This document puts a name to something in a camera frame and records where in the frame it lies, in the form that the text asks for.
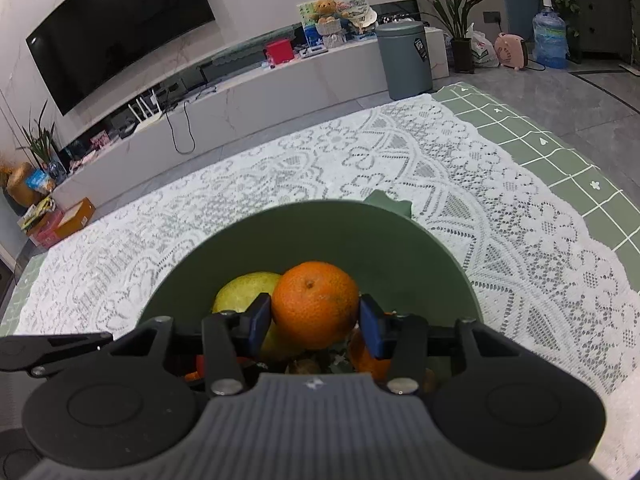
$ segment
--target yellow-green fruit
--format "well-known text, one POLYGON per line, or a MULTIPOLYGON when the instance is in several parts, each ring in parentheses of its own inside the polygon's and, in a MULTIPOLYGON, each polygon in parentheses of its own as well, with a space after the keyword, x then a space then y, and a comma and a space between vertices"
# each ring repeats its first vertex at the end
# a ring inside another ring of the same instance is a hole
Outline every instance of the yellow-green fruit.
MULTIPOLYGON (((261 292, 272 294, 279 279, 280 275, 275 272, 250 272, 238 276, 218 291, 211 311, 244 312, 261 292)), ((288 341, 272 321, 260 349, 260 359, 267 362, 283 361, 295 357, 300 352, 302 350, 288 341)))

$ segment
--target black floor line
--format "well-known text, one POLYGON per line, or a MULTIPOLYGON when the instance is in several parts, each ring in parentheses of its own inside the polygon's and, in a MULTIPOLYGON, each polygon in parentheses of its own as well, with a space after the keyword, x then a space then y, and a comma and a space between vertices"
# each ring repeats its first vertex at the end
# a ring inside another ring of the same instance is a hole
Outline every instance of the black floor line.
POLYGON ((593 81, 589 81, 588 79, 585 79, 585 78, 582 77, 583 75, 589 75, 589 74, 618 74, 618 73, 623 73, 623 72, 628 72, 628 71, 625 70, 624 68, 620 68, 620 69, 614 69, 614 70, 583 70, 581 72, 569 72, 569 74, 571 74, 572 76, 577 77, 580 81, 584 81, 585 83, 589 83, 591 86, 595 86, 598 90, 603 91, 605 94, 607 94, 607 95, 613 97, 614 99, 620 101, 623 105, 631 108, 636 114, 640 114, 640 110, 638 110, 635 106, 630 105, 624 99, 621 99, 617 95, 612 94, 611 92, 609 92, 609 90, 604 89, 602 86, 596 85, 596 83, 594 83, 593 81))

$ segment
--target green basket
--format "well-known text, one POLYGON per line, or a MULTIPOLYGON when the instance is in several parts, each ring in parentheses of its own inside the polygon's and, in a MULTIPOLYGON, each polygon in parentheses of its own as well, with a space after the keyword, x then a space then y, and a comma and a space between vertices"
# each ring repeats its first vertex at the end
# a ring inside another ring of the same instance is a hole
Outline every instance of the green basket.
POLYGON ((410 215, 410 202, 394 202, 379 191, 365 202, 297 202, 261 211, 188 254, 155 291, 140 321, 172 316, 197 324, 232 279, 261 270, 282 274, 309 260, 343 269, 386 312, 419 314, 441 326, 460 317, 481 320, 462 268, 410 215))

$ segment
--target wall socket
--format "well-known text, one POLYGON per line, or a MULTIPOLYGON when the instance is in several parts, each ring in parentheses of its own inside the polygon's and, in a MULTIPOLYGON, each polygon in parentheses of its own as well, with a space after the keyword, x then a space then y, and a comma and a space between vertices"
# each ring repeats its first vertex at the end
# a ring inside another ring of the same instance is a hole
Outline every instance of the wall socket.
POLYGON ((482 13, 485 23, 500 23, 502 21, 499 10, 489 10, 482 13))

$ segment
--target bowl handle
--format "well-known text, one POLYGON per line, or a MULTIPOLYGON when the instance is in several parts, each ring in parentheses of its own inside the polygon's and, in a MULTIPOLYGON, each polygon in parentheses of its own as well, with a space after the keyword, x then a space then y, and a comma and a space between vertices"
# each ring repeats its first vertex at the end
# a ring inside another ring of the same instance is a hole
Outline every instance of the bowl handle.
POLYGON ((379 189, 373 190, 371 194, 364 199, 364 203, 381 207, 400 216, 411 218, 412 204, 410 200, 393 200, 384 191, 379 189))

